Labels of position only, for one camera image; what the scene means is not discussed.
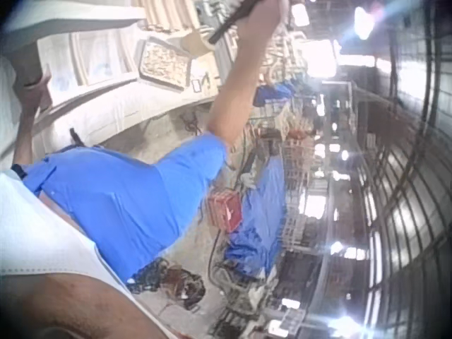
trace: white cloth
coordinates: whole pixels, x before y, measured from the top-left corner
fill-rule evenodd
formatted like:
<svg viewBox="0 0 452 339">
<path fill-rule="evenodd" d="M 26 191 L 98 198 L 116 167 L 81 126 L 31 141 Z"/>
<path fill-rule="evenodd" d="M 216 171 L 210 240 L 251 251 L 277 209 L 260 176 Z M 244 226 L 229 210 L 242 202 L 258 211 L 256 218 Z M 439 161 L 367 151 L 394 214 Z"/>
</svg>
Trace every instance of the white cloth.
<svg viewBox="0 0 452 339">
<path fill-rule="evenodd" d="M 170 333 L 130 294 L 100 258 L 95 243 L 53 213 L 23 186 L 14 171 L 0 172 L 1 275 L 73 273 L 111 285 Z"/>
</svg>

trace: tool handle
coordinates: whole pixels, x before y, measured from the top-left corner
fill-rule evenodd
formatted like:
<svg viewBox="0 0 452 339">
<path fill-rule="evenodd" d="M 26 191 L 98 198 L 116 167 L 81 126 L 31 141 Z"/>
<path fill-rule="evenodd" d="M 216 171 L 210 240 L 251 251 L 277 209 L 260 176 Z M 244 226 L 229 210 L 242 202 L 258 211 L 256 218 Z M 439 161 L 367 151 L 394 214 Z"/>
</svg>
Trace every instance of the tool handle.
<svg viewBox="0 0 452 339">
<path fill-rule="evenodd" d="M 231 16 L 226 19 L 226 21 L 213 33 L 213 35 L 209 38 L 210 44 L 216 44 L 218 40 L 222 38 L 222 36 L 234 25 L 238 20 L 242 18 L 246 18 L 249 16 L 254 6 L 260 0 L 244 0 L 242 4 L 240 4 L 239 8 L 231 14 Z"/>
</svg>

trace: hand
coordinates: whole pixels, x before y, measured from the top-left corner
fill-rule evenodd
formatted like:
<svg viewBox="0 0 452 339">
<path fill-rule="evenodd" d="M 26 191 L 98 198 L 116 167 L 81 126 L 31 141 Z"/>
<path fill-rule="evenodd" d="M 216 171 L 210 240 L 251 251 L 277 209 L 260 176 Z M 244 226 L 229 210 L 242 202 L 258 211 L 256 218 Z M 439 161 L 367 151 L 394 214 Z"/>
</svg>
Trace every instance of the hand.
<svg viewBox="0 0 452 339">
<path fill-rule="evenodd" d="M 47 89 L 51 77 L 50 70 L 47 68 L 39 83 L 34 85 L 24 86 L 16 80 L 13 89 L 22 105 L 23 114 L 33 114 L 34 116 L 38 107 L 51 105 L 49 90 Z"/>
<path fill-rule="evenodd" d="M 240 42 L 266 47 L 276 28 L 285 20 L 288 13 L 288 0 L 261 0 L 247 18 L 237 22 Z"/>
</svg>

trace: red crate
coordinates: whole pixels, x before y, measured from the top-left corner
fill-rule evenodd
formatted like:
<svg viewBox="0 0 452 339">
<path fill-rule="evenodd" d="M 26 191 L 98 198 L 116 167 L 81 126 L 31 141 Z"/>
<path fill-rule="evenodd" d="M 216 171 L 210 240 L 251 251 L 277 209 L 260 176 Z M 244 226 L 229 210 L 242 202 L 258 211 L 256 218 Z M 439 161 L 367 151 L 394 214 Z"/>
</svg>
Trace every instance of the red crate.
<svg viewBox="0 0 452 339">
<path fill-rule="evenodd" d="M 210 222 L 220 230 L 230 233 L 242 221 L 242 202 L 239 192 L 215 189 L 208 198 Z"/>
</svg>

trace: floor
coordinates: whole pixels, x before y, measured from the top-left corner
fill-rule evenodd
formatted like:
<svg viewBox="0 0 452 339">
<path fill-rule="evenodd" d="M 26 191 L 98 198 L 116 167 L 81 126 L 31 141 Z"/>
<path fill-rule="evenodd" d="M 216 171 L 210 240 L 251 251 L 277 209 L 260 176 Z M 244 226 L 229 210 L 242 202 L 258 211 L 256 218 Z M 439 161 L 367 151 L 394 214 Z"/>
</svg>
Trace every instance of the floor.
<svg viewBox="0 0 452 339">
<path fill-rule="evenodd" d="M 193 111 L 198 117 L 199 127 L 203 129 L 208 117 L 208 105 L 175 109 L 121 132 L 104 142 L 103 146 L 129 154 L 144 162 L 153 163 L 184 141 L 194 137 L 185 129 L 180 117 L 183 115 L 186 119 L 191 119 Z M 242 154 L 242 147 L 237 147 L 237 152 L 231 154 L 228 160 L 230 165 L 239 168 Z M 216 184 L 231 186 L 236 175 L 237 171 L 225 167 Z M 225 306 L 225 299 L 219 289 L 209 282 L 207 276 L 208 260 L 216 234 L 217 229 L 209 224 L 206 213 L 199 213 L 185 236 L 162 254 L 171 263 L 180 264 L 203 278 L 206 295 L 199 303 L 200 309 L 195 314 L 172 305 L 160 292 L 144 292 L 137 296 L 137 299 L 154 314 L 159 315 L 163 322 L 196 339 L 208 338 L 206 333 L 209 326 Z"/>
</svg>

